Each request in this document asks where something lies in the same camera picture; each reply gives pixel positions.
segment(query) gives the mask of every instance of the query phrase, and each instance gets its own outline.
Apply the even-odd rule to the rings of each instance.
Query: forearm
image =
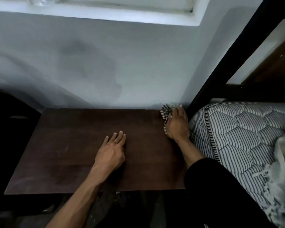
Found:
[[[86,180],[80,185],[67,203],[57,212],[46,228],[82,227],[91,204],[95,201],[99,187],[106,179],[91,169]]]
[[[197,162],[198,160],[206,157],[201,151],[199,151],[195,147],[195,145],[193,145],[189,138],[182,138],[175,141],[183,153],[187,168],[189,168],[193,163]]]

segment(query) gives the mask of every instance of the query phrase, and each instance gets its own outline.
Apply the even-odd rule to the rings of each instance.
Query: black sleeve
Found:
[[[204,158],[186,172],[194,215],[210,228],[276,227],[236,178],[217,161]]]

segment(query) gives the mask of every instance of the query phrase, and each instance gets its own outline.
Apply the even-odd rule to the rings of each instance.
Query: striped mattress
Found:
[[[222,102],[200,109],[190,120],[190,139],[207,157],[227,168],[262,209],[274,144],[285,133],[285,104]]]

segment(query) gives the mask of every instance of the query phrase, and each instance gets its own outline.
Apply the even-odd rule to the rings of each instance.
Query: brown wooden tabletop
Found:
[[[184,161],[158,110],[48,109],[5,194],[75,192],[104,138],[120,130],[127,135],[126,161],[108,179],[117,191],[184,188]]]

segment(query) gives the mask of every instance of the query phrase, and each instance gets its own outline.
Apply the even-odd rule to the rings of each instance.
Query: gray wall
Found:
[[[0,12],[0,88],[35,108],[190,103],[262,0],[210,0],[200,26]]]

